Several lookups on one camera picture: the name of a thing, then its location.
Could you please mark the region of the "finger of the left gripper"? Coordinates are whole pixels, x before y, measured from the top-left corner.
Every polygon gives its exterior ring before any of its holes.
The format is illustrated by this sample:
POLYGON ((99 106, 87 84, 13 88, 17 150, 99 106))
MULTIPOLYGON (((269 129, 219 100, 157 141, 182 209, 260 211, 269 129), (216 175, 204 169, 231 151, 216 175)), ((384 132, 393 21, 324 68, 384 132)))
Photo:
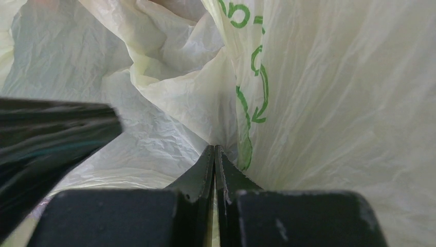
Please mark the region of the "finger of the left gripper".
POLYGON ((74 168, 123 131, 108 104, 1 99, 1 238, 74 168))

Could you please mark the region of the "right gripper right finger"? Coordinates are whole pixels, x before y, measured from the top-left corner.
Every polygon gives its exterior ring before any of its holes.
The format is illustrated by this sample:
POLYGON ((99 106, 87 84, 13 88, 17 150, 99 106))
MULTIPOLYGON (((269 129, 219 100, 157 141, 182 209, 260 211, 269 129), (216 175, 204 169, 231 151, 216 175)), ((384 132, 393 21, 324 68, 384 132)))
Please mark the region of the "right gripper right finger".
POLYGON ((264 190, 214 149, 221 246, 387 246, 360 194, 264 190))

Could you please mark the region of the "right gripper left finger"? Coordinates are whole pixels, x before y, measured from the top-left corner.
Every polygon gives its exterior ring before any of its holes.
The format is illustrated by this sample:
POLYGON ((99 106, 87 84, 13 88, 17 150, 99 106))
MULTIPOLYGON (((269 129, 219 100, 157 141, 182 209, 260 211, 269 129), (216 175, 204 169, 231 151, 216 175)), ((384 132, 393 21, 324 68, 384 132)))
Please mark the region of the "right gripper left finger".
POLYGON ((211 246, 214 147, 163 189, 72 189, 46 206, 29 246, 211 246))

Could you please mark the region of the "pale green plastic bag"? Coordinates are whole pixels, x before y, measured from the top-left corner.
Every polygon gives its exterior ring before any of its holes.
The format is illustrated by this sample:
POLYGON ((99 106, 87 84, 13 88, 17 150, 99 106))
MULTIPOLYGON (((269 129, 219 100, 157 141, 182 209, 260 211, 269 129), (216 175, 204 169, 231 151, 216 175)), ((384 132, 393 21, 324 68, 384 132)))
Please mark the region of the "pale green plastic bag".
POLYGON ((435 246, 435 1, 1 1, 1 96, 109 103, 73 188, 162 188, 207 145, 268 190, 347 189, 435 246))

